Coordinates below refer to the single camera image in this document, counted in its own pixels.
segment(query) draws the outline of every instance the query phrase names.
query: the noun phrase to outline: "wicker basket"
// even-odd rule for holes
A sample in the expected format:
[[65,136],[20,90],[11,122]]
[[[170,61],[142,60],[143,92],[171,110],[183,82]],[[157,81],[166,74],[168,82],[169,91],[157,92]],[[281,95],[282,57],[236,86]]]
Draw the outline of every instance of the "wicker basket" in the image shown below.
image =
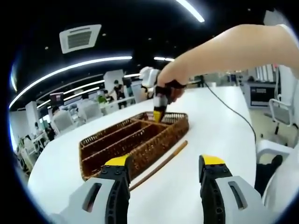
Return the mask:
[[86,181],[95,177],[108,160],[130,154],[133,158],[130,175],[134,179],[175,145],[188,129],[188,116],[184,113],[166,113],[157,124],[153,112],[144,112],[100,131],[79,144],[82,178]]

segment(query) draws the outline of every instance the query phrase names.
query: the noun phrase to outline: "air conditioning unit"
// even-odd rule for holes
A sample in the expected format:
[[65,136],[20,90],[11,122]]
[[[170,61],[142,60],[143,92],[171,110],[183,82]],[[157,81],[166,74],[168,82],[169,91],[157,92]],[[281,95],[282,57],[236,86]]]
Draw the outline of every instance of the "air conditioning unit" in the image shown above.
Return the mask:
[[92,48],[97,41],[102,25],[90,25],[68,29],[59,34],[60,46],[63,54]]

